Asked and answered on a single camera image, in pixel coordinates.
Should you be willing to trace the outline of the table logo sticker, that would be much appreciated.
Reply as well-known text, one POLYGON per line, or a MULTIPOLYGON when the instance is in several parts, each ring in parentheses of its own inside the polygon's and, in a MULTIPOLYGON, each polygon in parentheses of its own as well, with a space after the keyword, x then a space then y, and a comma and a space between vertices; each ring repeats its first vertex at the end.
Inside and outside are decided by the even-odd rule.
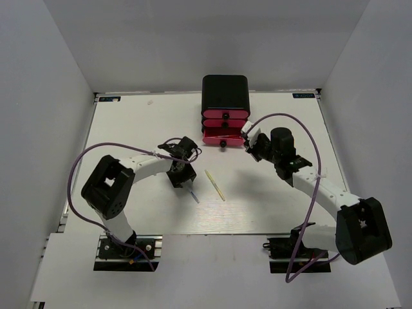
POLYGON ((314 93, 292 93, 293 98, 316 98, 314 93))
POLYGON ((98 98, 99 102, 120 102, 120 100, 121 100, 120 96, 99 97, 98 98))

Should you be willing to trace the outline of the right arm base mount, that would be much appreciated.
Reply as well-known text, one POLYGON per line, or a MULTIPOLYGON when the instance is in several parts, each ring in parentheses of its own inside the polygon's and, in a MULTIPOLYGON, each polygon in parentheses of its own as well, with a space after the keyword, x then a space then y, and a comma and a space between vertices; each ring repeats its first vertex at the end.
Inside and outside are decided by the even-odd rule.
MULTIPOLYGON (((262 244, 263 250, 268 252, 269 266, 271 274, 286 274, 288 264, 295 247, 295 243, 291 237, 274 237, 268 238, 262 244)), ((296 273, 300 268, 304 267, 311 260, 316 258, 323 251, 318 248, 306 248, 300 244, 294 259, 291 273, 296 273)), ((311 267, 307 268, 304 273, 330 273, 331 267, 329 255, 326 253, 321 259, 317 260, 311 267)))

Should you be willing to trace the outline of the left table logo sticker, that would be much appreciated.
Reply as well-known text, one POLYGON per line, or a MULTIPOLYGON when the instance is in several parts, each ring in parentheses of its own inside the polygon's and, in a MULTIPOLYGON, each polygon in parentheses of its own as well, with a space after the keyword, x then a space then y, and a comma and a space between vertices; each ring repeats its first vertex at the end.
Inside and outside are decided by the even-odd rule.
POLYGON ((98 98, 99 102, 120 102, 120 100, 121 100, 120 96, 99 97, 98 98))

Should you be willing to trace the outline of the red thin pen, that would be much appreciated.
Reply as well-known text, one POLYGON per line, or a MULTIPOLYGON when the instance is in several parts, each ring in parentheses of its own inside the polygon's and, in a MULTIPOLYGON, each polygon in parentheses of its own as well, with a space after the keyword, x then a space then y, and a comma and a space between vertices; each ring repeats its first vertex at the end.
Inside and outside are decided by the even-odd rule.
POLYGON ((239 135, 217 135, 216 138, 225 138, 225 139, 242 139, 239 135))

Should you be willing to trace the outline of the pink top drawer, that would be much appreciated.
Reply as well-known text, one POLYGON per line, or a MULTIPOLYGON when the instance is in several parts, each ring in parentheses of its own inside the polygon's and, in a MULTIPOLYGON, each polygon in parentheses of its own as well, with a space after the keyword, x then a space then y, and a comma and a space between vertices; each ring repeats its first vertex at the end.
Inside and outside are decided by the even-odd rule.
POLYGON ((244 109, 207 109, 202 117, 210 119, 247 119, 250 112, 244 109))

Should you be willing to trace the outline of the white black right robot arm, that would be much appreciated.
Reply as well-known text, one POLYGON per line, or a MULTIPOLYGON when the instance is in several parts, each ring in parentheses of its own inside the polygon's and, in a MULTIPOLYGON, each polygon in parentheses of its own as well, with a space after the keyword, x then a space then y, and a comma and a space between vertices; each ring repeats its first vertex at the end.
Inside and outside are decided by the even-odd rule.
POLYGON ((292 229, 290 247, 295 255, 304 257, 313 249, 327 250, 357 265, 392 247, 381 203, 346 192, 322 177, 311 162, 296 153, 291 130, 278 127, 266 136, 247 122, 241 134, 247 153, 255 161, 272 163, 280 179, 314 198, 335 220, 333 227, 309 223, 305 229, 292 229))

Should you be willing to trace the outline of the right table logo sticker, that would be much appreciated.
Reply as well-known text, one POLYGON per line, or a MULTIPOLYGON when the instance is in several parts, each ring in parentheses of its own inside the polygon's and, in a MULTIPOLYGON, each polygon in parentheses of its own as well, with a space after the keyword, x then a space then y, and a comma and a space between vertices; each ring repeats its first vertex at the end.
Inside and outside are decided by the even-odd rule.
POLYGON ((292 93, 293 98, 316 98, 314 93, 292 93))

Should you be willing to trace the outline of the blue thin pen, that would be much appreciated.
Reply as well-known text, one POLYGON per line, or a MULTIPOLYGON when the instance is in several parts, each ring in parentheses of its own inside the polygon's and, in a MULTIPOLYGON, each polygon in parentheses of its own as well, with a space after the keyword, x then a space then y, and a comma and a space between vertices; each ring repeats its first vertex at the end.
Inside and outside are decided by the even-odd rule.
POLYGON ((197 198, 197 196, 193 193, 193 191, 190 190, 190 189, 188 189, 188 191, 189 191, 189 194, 190 194, 190 195, 192 196, 192 198, 194 199, 194 201, 195 201, 197 204, 199 204, 200 201, 199 201, 199 199, 197 198))

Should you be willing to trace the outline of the yellow thin pen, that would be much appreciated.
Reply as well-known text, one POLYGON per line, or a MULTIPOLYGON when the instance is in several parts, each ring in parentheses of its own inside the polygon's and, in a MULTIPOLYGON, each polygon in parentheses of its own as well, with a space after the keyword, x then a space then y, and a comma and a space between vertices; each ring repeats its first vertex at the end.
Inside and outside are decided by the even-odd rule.
POLYGON ((221 198, 222 201, 226 201, 221 189, 218 187, 217 183, 215 182, 214 178, 212 177, 212 175, 210 174, 210 172, 208 170, 205 169, 205 174, 207 176, 207 178, 209 179, 209 181, 211 182, 212 186, 214 187, 214 189, 216 190, 216 192, 218 193, 219 197, 221 198))

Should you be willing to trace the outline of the black drawer cabinet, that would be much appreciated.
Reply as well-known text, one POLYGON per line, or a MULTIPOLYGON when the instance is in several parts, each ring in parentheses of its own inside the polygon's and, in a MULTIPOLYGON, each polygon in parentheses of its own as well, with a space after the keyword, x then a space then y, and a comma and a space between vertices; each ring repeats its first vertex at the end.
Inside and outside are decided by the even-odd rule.
POLYGON ((201 131, 207 109, 244 109, 250 112, 248 80, 244 75, 206 75, 201 89, 201 131))

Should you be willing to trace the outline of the pink bottom drawer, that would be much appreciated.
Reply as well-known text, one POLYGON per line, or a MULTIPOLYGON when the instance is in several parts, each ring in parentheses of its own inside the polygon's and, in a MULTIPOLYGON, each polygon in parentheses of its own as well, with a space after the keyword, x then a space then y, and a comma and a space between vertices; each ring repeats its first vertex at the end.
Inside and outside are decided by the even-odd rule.
POLYGON ((203 130, 203 143, 206 145, 216 145, 220 147, 239 147, 244 143, 244 139, 216 138, 217 135, 239 135, 240 128, 207 127, 203 130))

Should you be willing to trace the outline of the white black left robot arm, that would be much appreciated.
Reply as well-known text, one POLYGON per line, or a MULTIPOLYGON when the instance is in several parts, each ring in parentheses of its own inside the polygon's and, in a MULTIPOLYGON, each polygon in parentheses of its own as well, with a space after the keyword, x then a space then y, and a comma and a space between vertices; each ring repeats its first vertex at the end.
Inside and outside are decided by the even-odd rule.
POLYGON ((108 236, 114 237, 114 249, 128 257, 136 249, 136 233, 124 208, 133 185, 150 176, 165 173, 174 188, 182 188, 196 178, 190 164, 200 154, 189 137, 168 140, 158 146, 159 153, 141 150, 142 156, 116 159, 102 157, 81 190, 81 196, 102 220, 108 236))

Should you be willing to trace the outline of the pink drawer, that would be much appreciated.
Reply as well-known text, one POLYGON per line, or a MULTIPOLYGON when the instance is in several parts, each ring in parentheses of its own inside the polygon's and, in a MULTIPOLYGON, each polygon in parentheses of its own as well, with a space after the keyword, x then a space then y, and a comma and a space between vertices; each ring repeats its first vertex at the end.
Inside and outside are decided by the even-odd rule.
POLYGON ((222 128, 242 128, 246 123, 244 119, 205 119, 202 122, 204 127, 222 127, 222 128))
POLYGON ((202 117, 210 119, 247 119, 250 112, 244 109, 207 109, 202 117))
POLYGON ((239 135, 240 128, 207 127, 203 130, 203 143, 206 145, 216 145, 220 147, 239 147, 244 143, 244 139, 216 138, 217 135, 239 135))

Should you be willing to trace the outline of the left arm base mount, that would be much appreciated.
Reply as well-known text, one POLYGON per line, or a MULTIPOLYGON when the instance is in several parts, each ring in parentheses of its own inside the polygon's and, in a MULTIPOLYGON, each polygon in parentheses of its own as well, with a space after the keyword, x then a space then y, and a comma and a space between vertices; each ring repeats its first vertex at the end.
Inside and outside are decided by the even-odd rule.
POLYGON ((152 272, 160 262, 162 236, 140 236, 135 246, 144 251, 152 268, 142 253, 133 248, 123 247, 106 235, 98 241, 93 270, 97 272, 152 272))

